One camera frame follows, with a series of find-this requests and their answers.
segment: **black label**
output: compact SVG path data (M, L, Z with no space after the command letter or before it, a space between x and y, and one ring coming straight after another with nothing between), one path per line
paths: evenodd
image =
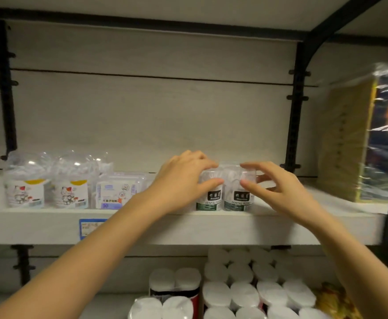
M234 200L248 202L250 200L250 193L248 191L234 191Z
M220 195L221 195L221 191L220 190L209 191L207 193L207 200L219 200L220 199Z

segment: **hand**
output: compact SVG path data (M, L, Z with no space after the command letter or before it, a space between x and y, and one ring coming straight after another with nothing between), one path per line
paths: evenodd
M257 176L258 183L269 180L275 182L276 187L271 188L263 188L248 180L241 180L240 184L277 212L309 229L321 226L324 220L331 218L303 187L295 174L285 171L273 162L245 162L241 166L262 171L264 174Z
M208 159L201 151L187 150L166 161L153 184L143 194L163 207L165 214L170 213L223 184L221 178L198 183L202 171L218 166L217 162Z

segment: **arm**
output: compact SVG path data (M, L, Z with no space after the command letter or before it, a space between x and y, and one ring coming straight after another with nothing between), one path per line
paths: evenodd
M272 162L248 162L245 168L264 172L258 182L273 180L276 187L263 188L241 181L274 210L309 229L333 259L343 286L365 319L388 319L388 268L345 227L326 212L297 177Z
M198 184L217 163L197 151L167 161L156 180L83 241L0 305L0 319L74 319L151 224L223 183Z

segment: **person's left hand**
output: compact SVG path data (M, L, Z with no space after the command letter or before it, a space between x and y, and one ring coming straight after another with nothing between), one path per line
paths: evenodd
M223 184L221 178L198 183L202 171L218 166L201 151L187 150L166 161L152 185L141 194L145 199L152 199L163 213L170 213Z

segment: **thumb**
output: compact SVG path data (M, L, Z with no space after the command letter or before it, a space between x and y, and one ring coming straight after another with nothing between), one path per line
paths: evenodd
M198 185L198 191L199 195L202 196L208 191L211 191L212 189L216 188L219 185L222 185L224 182L221 178L213 178L208 181L202 182Z
M275 195L278 195L277 193L267 190L259 186L258 184L245 179L240 180L240 185L253 195L262 198L266 203L273 202L273 200L275 199Z

